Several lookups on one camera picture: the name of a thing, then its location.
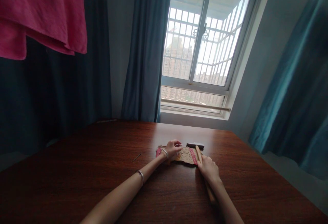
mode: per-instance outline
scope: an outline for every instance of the window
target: window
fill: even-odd
[[[161,106],[222,116],[255,0],[171,0]]]

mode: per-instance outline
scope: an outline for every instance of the forearm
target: forearm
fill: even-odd
[[[140,169],[143,173],[144,183],[165,160],[166,155],[161,154]],[[133,174],[104,197],[85,217],[82,223],[114,223],[137,195],[141,186],[141,175],[139,173]]]
[[[226,189],[224,188],[222,181],[216,180],[209,182],[209,184],[219,202],[220,208],[225,218],[225,222],[227,224],[244,223],[233,202],[231,201]]]

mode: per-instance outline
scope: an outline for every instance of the curtain rod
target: curtain rod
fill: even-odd
[[[228,111],[228,112],[231,111],[230,108],[208,106],[208,105],[197,104],[197,103],[187,103],[187,102],[178,101],[178,100],[171,100],[171,99],[163,99],[163,98],[161,98],[161,102],[174,103],[174,104],[183,104],[183,105],[188,105],[188,106],[195,106],[195,107],[201,107],[201,108],[209,108],[209,109],[214,109],[214,110],[223,110],[223,111]]]

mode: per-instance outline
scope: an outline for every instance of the hammer head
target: hammer head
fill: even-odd
[[[196,148],[196,146],[199,147],[200,150],[204,150],[205,145],[200,143],[187,143],[187,146],[190,148]]]

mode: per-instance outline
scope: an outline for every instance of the pink towel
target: pink towel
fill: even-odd
[[[25,59],[26,35],[61,53],[86,53],[84,0],[0,0],[0,57]]]

